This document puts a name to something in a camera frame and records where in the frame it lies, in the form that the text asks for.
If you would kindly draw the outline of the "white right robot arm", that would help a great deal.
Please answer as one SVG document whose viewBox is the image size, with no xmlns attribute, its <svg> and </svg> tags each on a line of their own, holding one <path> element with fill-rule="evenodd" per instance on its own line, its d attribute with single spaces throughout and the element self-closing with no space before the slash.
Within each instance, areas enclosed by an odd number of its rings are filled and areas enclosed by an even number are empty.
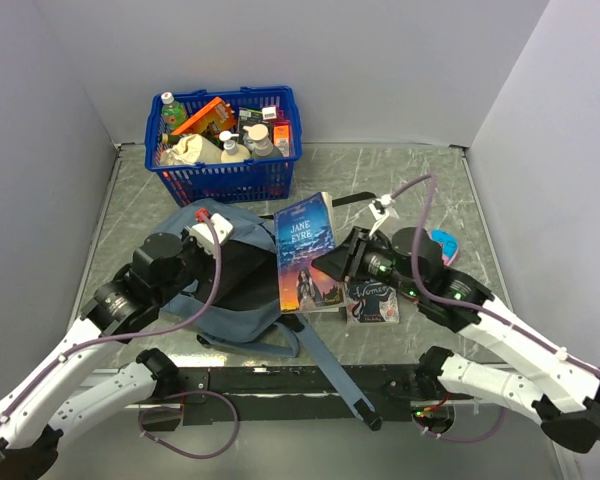
<svg viewBox="0 0 600 480">
<path fill-rule="evenodd" d="M 500 405 L 538 424 L 558 445 L 587 453 L 600 441 L 600 368 L 572 357 L 523 322 L 489 288 L 445 264 L 425 231 L 392 237 L 355 227 L 313 267 L 335 280 L 373 280 L 415 300 L 428 320 L 492 352 L 504 368 L 433 346 L 419 359 L 418 390 Z"/>
</svg>

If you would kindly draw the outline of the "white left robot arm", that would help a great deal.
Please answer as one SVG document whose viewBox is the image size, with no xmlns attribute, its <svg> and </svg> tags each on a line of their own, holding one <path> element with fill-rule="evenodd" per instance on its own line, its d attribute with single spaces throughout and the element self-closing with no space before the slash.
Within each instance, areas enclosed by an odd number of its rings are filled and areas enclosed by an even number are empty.
<svg viewBox="0 0 600 480">
<path fill-rule="evenodd" d="M 159 349 L 141 352 L 113 378 L 76 389 L 108 356 L 153 323 L 162 307 L 218 267 L 226 227 L 157 233 L 131 262 L 96 290 L 52 352 L 0 400 L 0 479 L 38 479 L 70 439 L 130 404 L 164 402 L 178 387 L 178 369 Z"/>
</svg>

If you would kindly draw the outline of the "pink cartoon pencil case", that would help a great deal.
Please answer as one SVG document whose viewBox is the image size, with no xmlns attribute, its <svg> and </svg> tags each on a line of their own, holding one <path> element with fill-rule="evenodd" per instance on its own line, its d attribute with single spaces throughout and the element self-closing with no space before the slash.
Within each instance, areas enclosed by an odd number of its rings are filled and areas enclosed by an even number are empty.
<svg viewBox="0 0 600 480">
<path fill-rule="evenodd" d="M 459 242 L 450 233 L 435 229 L 429 233 L 429 237 L 441 247 L 441 256 L 445 266 L 451 266 L 459 254 Z"/>
</svg>

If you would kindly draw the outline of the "blue student backpack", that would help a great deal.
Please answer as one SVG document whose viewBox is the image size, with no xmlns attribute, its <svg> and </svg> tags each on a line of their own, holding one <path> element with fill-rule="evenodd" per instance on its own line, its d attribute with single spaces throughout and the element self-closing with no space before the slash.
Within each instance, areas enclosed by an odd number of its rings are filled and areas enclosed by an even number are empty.
<svg viewBox="0 0 600 480">
<path fill-rule="evenodd" d="M 221 283 L 213 306 L 193 327 L 216 348 L 295 358 L 305 349 L 353 413 L 371 430 L 382 426 L 372 402 L 346 373 L 301 314 L 280 311 L 274 227 L 246 209 L 207 198 L 172 214 L 157 233 L 180 234 L 197 223 L 206 209 L 220 214 L 233 231 L 222 246 Z"/>
</svg>

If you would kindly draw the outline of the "Jane Eyre paperback book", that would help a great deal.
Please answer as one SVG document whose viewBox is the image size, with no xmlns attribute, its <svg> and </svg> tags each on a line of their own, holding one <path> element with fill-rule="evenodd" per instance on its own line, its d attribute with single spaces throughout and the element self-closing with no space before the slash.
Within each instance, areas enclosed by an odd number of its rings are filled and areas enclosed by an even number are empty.
<svg viewBox="0 0 600 480">
<path fill-rule="evenodd" d="M 336 247 L 332 215 L 332 197 L 326 192 L 274 214 L 282 312 L 335 312 L 343 306 L 342 284 L 312 266 L 315 258 Z"/>
</svg>

